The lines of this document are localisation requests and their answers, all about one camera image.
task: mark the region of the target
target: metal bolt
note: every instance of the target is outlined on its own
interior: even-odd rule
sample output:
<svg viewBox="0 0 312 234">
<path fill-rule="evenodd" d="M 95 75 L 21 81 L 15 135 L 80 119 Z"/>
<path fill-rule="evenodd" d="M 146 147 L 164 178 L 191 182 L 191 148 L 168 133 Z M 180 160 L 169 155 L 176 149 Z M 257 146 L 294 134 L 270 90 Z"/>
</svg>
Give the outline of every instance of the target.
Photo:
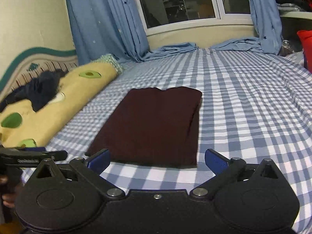
<svg viewBox="0 0 312 234">
<path fill-rule="evenodd" d="M 193 190 L 193 194 L 196 196 L 205 196 L 207 193 L 208 191 L 205 188 L 195 188 Z"/>
<path fill-rule="evenodd" d="M 157 199 L 157 200 L 160 199 L 161 197 L 162 197 L 161 194 L 155 194 L 154 195 L 154 199 Z"/>
<path fill-rule="evenodd" d="M 119 188 L 111 188 L 107 190 L 107 194 L 112 197 L 116 197 L 122 194 L 122 190 Z"/>
</svg>

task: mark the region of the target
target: curtain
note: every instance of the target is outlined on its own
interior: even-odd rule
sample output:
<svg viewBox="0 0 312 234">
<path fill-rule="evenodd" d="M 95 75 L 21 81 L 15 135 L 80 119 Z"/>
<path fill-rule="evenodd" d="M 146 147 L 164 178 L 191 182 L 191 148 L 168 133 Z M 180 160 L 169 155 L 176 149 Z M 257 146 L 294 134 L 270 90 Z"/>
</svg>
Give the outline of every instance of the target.
<svg viewBox="0 0 312 234">
<path fill-rule="evenodd" d="M 282 46 L 282 22 L 275 0 L 249 0 L 250 12 L 259 37 L 228 40 L 212 46 L 218 51 L 253 51 L 278 54 Z"/>
<path fill-rule="evenodd" d="M 184 43 L 149 51 L 134 0 L 66 0 L 79 64 L 110 53 L 120 61 L 145 61 L 193 51 Z"/>
</svg>

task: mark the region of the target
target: checkered bedsheet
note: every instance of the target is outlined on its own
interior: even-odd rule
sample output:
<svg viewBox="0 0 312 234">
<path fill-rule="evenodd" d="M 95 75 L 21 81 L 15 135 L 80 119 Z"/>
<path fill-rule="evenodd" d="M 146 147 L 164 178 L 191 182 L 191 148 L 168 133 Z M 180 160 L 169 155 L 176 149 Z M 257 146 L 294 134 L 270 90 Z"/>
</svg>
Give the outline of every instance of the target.
<svg viewBox="0 0 312 234">
<path fill-rule="evenodd" d="M 312 75 L 283 57 L 252 52 L 197 49 L 144 63 L 127 63 L 124 73 L 90 101 L 49 143 L 68 160 L 88 146 L 132 88 L 187 86 L 202 92 L 198 167 L 155 168 L 112 162 L 101 176 L 128 189 L 188 191 L 213 177 L 204 153 L 212 148 L 248 163 L 272 158 L 300 201 L 294 230 L 312 226 Z M 32 170 L 27 170 L 27 180 Z"/>
</svg>

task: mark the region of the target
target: yellow pillow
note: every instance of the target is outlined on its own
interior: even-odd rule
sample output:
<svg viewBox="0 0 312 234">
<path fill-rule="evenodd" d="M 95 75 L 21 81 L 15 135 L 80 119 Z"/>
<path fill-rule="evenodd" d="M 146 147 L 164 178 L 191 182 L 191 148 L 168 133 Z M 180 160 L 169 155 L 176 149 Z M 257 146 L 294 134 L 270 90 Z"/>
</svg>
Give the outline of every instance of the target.
<svg viewBox="0 0 312 234">
<path fill-rule="evenodd" d="M 116 77 L 117 72 L 110 63 L 89 63 L 66 74 L 60 80 L 59 93 L 38 112 L 32 110 L 29 100 L 8 105 L 0 114 L 2 145 L 46 146 L 91 98 Z M 20 124 L 16 113 L 21 116 Z"/>
</svg>

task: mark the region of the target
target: window frame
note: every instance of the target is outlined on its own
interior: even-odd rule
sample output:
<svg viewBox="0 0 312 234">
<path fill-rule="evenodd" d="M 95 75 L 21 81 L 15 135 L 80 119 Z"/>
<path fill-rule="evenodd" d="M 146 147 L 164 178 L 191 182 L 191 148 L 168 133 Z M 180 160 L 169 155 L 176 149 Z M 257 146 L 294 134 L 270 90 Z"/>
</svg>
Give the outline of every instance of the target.
<svg viewBox="0 0 312 234">
<path fill-rule="evenodd" d="M 222 25 L 253 25 L 249 14 L 226 14 L 222 0 L 212 0 L 215 18 L 188 20 L 183 22 L 171 23 L 156 27 L 147 28 L 143 8 L 140 0 L 135 0 L 138 12 L 147 36 L 194 27 L 203 26 L 222 26 Z"/>
</svg>

